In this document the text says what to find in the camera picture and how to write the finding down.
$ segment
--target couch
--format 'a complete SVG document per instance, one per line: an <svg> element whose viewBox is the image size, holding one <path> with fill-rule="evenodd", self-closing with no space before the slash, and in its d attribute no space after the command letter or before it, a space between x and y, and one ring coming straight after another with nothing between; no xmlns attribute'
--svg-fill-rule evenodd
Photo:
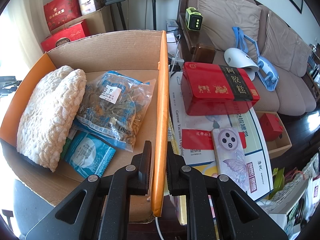
<svg viewBox="0 0 320 240"><path fill-rule="evenodd" d="M183 13L188 7L197 8L204 16L199 33L186 29ZM257 5L255 0L180 0L178 21L184 30L181 47L188 46L188 52L193 54L183 57L190 61L226 65L224 51L235 45L231 26L240 26L245 34L257 40L262 56L277 69L279 82L276 90L269 92L257 76L254 78L253 84L260 95L254 106L256 111L299 116L316 108L314 95L301 78L306 74L311 49L266 6ZM248 55L256 60L254 46L247 44Z"/></svg>

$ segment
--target white fluffy towel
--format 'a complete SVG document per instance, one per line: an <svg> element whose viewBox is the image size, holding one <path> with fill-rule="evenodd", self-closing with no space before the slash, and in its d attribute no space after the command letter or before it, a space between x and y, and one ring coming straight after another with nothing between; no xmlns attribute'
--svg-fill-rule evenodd
<svg viewBox="0 0 320 240"><path fill-rule="evenodd" d="M86 81L83 70L69 66L52 71L40 80L20 119L18 152L52 172L56 170Z"/></svg>

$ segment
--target green packet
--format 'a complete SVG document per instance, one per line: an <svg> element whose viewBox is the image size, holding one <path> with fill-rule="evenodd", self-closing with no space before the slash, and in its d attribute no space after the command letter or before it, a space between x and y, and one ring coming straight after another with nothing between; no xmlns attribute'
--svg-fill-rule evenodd
<svg viewBox="0 0 320 240"><path fill-rule="evenodd" d="M94 135L71 128L60 158L84 178L92 174L101 177L115 151Z"/></svg>

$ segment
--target transparent plastic bag of herbs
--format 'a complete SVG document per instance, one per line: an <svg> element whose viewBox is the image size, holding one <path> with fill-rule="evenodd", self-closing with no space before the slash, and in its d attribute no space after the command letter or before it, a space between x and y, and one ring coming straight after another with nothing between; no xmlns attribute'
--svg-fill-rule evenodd
<svg viewBox="0 0 320 240"><path fill-rule="evenodd" d="M76 124L110 145L132 152L155 83L155 79L143 83L116 71L106 72L87 82ZM101 96L110 88L121 91L114 104Z"/></svg>

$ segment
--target red box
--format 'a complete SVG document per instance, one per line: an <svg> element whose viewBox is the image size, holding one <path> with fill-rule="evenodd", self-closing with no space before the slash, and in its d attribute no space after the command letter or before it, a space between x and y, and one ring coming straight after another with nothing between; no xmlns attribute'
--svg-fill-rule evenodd
<svg viewBox="0 0 320 240"><path fill-rule="evenodd" d="M259 123L264 139L267 142L274 141L283 132L279 119L273 114L263 114L259 119Z"/></svg>
<svg viewBox="0 0 320 240"><path fill-rule="evenodd" d="M60 45L88 36L90 36L90 32L86 21L83 20L46 38L43 42L41 42L41 46L44 51L50 51L51 49L54 49Z"/></svg>
<svg viewBox="0 0 320 240"><path fill-rule="evenodd" d="M82 16L78 0L53 0L43 8L49 30Z"/></svg>
<svg viewBox="0 0 320 240"><path fill-rule="evenodd" d="M181 91L188 115L246 113L260 99L242 68L186 62Z"/></svg>

